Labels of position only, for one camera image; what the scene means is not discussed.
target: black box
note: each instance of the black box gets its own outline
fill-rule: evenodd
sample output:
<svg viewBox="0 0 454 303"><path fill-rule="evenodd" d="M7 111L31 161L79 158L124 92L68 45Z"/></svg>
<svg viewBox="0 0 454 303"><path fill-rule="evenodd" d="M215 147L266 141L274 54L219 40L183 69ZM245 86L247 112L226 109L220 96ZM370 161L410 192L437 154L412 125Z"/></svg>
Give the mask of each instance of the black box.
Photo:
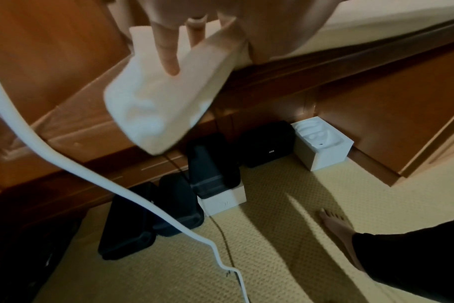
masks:
<svg viewBox="0 0 454 303"><path fill-rule="evenodd" d="M240 170L233 149L220 133L189 142L187 159L189 182L201 199L240 184Z"/></svg>
<svg viewBox="0 0 454 303"><path fill-rule="evenodd" d="M294 128L280 121L245 132L238 145L244 163L255 167L291 154L294 142Z"/></svg>
<svg viewBox="0 0 454 303"><path fill-rule="evenodd" d="M163 176L159 181L159 197L155 204L185 227L193 229L204 222L204 211L186 177L187 173ZM156 215L154 217L153 228L158 235L171 237L180 233L164 219Z"/></svg>
<svg viewBox="0 0 454 303"><path fill-rule="evenodd" d="M129 190L155 200L157 186L151 182ZM156 240L152 225L154 215L142 206L115 195L102 232L98 252L104 260L117 260L151 246Z"/></svg>

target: beige carpet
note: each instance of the beige carpet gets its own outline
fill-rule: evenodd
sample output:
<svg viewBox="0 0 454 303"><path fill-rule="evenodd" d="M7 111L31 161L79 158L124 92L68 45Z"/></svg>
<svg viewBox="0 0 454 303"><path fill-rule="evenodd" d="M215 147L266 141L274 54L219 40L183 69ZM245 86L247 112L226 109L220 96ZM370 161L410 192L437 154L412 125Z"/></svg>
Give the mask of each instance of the beige carpet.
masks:
<svg viewBox="0 0 454 303"><path fill-rule="evenodd" d="M358 272L316 212L342 212L360 232L402 233L454 219L454 159L389 188L350 160L315 173L295 156L242 168L247 202L196 229L242 271L251 302L427 302ZM36 303L243 302L234 275L184 235L119 261L97 254L109 205L92 209Z"/></svg>

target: white cable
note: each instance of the white cable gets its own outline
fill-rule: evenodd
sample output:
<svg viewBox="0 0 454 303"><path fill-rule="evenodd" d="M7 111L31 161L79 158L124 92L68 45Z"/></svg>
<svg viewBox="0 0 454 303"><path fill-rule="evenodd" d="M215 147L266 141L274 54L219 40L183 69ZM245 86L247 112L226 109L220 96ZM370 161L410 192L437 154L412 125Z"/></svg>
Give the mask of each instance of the white cable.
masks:
<svg viewBox="0 0 454 303"><path fill-rule="evenodd" d="M157 216L161 217L165 221L167 221L170 225L177 228L182 233L186 234L187 236L195 239L199 242L209 245L212 250L214 251L214 255L216 257L216 261L218 265L226 270L226 271L233 271L237 274L238 281L240 283L240 287L242 288L243 297L246 303L249 303L247 297L247 290L245 289L245 284L243 282L242 274L236 268L226 266L222 263L221 257L219 255L219 251L217 249L216 244L206 239L190 229L186 228L176 219L172 218L164 212L159 207L155 206L154 204L150 203L150 201L142 198L141 196L131 192L130 190L110 181L102 177L99 174L85 168L84 166L68 159L67 157L59 154L55 150L53 150L47 143L45 143L26 123L23 119L21 114L17 111L14 104L11 102L11 99L6 94L3 86L0 83L0 115L6 122L6 124L11 128L11 130L18 136L20 140L22 140L30 149L32 149L36 154L44 158L46 161L59 166L60 168L79 176L89 182L92 182L102 188L105 188L114 194L117 194L121 197L124 197L130 201L133 201L140 206L148 209L149 211L153 212Z"/></svg>

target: foot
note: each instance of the foot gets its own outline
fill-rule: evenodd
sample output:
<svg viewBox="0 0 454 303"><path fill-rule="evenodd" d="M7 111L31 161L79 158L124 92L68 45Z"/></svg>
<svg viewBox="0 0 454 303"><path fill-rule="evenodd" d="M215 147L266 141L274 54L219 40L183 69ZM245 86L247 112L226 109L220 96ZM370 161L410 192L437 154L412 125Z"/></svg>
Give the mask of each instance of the foot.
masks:
<svg viewBox="0 0 454 303"><path fill-rule="evenodd" d="M320 211L320 218L325 226L330 230L344 245L347 250L350 263L358 270L365 271L357 259L355 249L353 248L352 237L356 231L352 229L342 216L326 211L322 208Z"/></svg>

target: white box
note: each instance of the white box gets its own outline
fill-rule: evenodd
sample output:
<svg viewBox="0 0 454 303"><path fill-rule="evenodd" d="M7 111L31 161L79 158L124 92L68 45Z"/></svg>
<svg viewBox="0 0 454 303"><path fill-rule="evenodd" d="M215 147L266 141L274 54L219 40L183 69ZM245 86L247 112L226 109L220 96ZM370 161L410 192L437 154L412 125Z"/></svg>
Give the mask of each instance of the white box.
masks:
<svg viewBox="0 0 454 303"><path fill-rule="evenodd" d="M207 199L201 199L197 197L197 201L204 210L205 215L210 217L246 202L247 197L245 196L245 189L241 181L240 184L235 188Z"/></svg>
<svg viewBox="0 0 454 303"><path fill-rule="evenodd" d="M292 124L297 137L294 153L311 170L342 162L353 141L319 117Z"/></svg>

